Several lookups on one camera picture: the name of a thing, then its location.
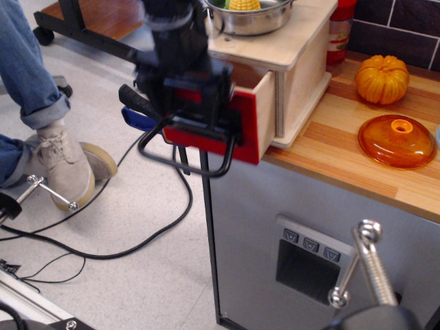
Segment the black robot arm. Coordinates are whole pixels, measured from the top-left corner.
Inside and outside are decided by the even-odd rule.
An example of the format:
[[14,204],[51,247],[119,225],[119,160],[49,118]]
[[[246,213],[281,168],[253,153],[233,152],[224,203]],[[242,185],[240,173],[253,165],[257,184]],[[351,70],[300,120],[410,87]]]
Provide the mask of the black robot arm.
[[240,117],[228,110],[233,66],[208,54],[206,12],[200,1],[145,1],[154,48],[136,51],[134,91],[120,100],[156,122],[220,138]]

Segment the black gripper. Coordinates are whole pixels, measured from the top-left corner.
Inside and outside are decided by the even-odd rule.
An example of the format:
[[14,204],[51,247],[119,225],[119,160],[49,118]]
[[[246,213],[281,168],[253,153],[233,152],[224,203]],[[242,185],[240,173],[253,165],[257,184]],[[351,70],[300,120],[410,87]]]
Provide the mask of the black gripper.
[[136,58],[133,85],[146,95],[132,95],[132,110],[153,119],[170,116],[170,126],[191,133],[223,133],[230,117],[233,66],[210,56],[191,66],[165,66],[151,56]]

